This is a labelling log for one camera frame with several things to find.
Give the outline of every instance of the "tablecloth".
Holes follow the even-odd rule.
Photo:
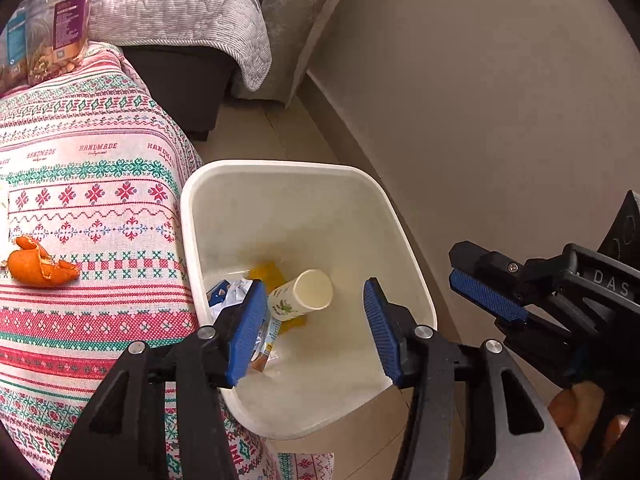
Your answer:
[[[178,342],[196,327],[178,207],[201,163],[111,45],[92,43],[79,71],[0,100],[11,237],[30,234],[81,269],[78,282],[51,290],[0,270],[0,420],[45,479],[128,344]],[[221,407],[241,480],[331,477],[331,454],[273,456]],[[170,383],[165,423],[170,475],[180,478]]]

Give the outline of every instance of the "food package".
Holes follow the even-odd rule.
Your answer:
[[[27,81],[26,13],[18,8],[0,34],[0,94]]]
[[[253,280],[246,280],[244,278],[235,280],[234,282],[222,280],[207,292],[207,300],[209,301],[209,308],[214,322],[223,309],[231,306],[237,306],[242,303],[244,297],[249,292],[249,288],[252,283]],[[278,357],[278,355],[273,352],[273,342],[280,331],[280,324],[281,322],[279,320],[271,317],[271,314],[267,309],[255,341],[254,355],[251,358],[249,368],[253,368],[254,370],[261,372],[264,370],[264,366],[267,364],[267,361],[271,361]]]
[[[29,85],[72,72],[82,63],[91,0],[28,0]]]

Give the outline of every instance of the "bag of snacks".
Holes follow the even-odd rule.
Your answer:
[[[29,85],[79,67],[86,47],[91,0],[28,0]]]
[[[0,34],[0,94],[27,81],[25,21],[20,7]]]

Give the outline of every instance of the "paper cup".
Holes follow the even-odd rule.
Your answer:
[[[271,315],[280,321],[328,307],[334,286],[322,270],[309,269],[276,288],[267,298]]]

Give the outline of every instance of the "gray bedspread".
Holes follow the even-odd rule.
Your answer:
[[[116,45],[203,45],[232,56],[257,90],[271,66],[259,0],[92,0],[89,35]]]

